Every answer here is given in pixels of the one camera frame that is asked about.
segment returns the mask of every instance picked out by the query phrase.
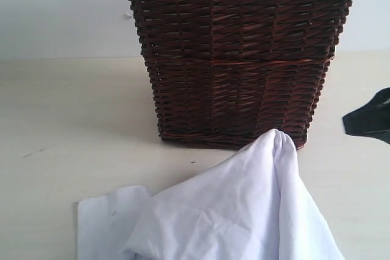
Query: woven basket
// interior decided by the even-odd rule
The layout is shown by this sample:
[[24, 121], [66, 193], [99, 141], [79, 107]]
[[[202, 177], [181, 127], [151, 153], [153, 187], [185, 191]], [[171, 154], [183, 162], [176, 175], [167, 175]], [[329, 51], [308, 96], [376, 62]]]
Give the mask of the woven basket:
[[352, 0], [130, 0], [164, 141], [307, 130]]

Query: wicker basket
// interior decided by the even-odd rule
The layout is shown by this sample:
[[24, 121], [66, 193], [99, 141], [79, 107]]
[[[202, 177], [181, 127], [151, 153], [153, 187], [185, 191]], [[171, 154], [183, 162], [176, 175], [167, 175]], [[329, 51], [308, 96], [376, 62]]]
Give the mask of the wicker basket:
[[130, 0], [164, 141], [307, 130], [352, 0]]

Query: white wall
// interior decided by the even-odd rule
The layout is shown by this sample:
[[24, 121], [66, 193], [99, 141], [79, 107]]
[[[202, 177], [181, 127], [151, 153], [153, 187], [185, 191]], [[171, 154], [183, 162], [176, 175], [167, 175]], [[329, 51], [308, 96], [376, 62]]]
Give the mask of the white wall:
[[[0, 59], [140, 54], [127, 0], [0, 0]], [[355, 0], [339, 51], [390, 49], [390, 0]]]

